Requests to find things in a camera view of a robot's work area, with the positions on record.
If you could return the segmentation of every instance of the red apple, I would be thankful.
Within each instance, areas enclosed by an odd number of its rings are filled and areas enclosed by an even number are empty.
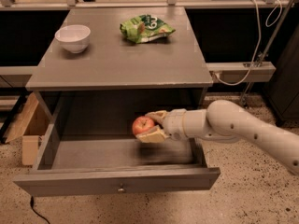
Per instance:
[[[132,131],[134,135],[143,133],[155,126],[154,120],[149,117],[140,116],[133,122]]]

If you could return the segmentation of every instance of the cardboard box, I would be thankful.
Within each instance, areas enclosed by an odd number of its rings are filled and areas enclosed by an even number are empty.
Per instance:
[[[41,137],[48,129],[49,123],[50,121],[35,94],[31,93],[23,110],[15,116],[14,121],[7,129],[7,143],[21,137],[23,165],[34,164]]]

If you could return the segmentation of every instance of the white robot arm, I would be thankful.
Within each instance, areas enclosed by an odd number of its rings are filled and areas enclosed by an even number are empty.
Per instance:
[[[299,175],[299,136],[257,119],[232,102],[219,100],[207,109],[175,109],[150,112],[146,116],[158,122],[163,129],[155,126],[137,135],[141,142],[201,138],[233,143],[242,138],[268,153],[293,174]]]

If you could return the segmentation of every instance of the bowl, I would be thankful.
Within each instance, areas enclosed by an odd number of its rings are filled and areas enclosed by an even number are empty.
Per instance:
[[[81,53],[90,43],[91,29],[84,25],[70,25],[59,29],[55,38],[72,53]]]

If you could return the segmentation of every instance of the chip bag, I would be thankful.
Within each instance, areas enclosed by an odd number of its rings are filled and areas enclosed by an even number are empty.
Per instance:
[[[121,24],[121,32],[130,41],[146,43],[160,37],[166,37],[176,30],[157,17],[140,15]]]

